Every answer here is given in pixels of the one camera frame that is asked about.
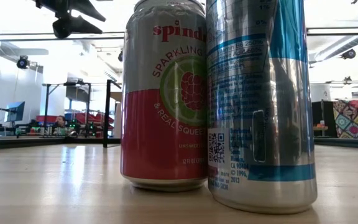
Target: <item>aluminum can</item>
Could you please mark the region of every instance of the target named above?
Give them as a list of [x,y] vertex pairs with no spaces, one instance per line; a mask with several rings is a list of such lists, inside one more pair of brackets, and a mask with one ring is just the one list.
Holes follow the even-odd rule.
[[183,191],[207,178],[206,21],[190,0],[146,0],[126,27],[121,174]]
[[209,0],[208,187],[230,207],[317,198],[303,0]]

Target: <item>black pole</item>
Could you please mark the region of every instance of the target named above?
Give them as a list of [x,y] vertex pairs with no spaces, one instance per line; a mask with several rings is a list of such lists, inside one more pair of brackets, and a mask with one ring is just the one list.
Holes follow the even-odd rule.
[[48,84],[48,85],[47,85],[47,99],[45,100],[45,115],[44,115],[44,128],[45,128],[45,132],[47,131],[48,102],[49,102],[49,87],[50,87],[50,84]]
[[110,92],[111,80],[107,80],[106,87],[106,109],[104,110],[104,127],[103,127],[103,147],[107,148],[108,134],[109,134],[109,119],[110,119]]
[[86,99],[86,115],[85,115],[85,127],[86,138],[89,136],[89,120],[90,120],[90,104],[91,104],[91,84],[88,83],[88,99]]
[[[324,100],[323,100],[323,99],[321,99],[321,120],[324,121],[324,127],[323,127],[323,128],[325,128]],[[322,130],[322,131],[321,131],[321,135],[322,135],[323,137],[325,137],[326,131],[325,131],[325,130]]]

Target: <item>can lid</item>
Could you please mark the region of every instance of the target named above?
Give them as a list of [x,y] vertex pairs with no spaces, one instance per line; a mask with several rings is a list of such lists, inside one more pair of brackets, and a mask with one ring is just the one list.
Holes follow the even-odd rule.
[[[141,4],[143,4],[143,3],[146,2],[146,1],[148,1],[148,0],[140,0],[138,3],[136,3],[135,8],[134,8],[134,11],[136,11],[136,9],[137,9]],[[203,5],[202,5],[199,1],[197,1],[197,0],[186,0],[186,1],[190,1],[190,2],[195,3],[196,5],[198,5],[198,6],[200,7],[200,9],[202,10],[202,12],[205,13],[205,10],[204,10]]]

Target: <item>table surface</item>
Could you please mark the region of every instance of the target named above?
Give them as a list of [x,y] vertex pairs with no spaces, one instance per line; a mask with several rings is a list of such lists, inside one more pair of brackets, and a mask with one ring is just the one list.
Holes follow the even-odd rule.
[[213,200],[206,187],[160,193],[131,187],[120,147],[0,150],[0,224],[358,223],[358,149],[316,146],[319,196],[296,215],[260,215]]

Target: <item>qr code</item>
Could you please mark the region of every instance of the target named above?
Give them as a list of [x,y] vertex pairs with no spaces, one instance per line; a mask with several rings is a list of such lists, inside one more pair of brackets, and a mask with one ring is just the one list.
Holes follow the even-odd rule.
[[224,163],[224,134],[208,134],[208,160]]

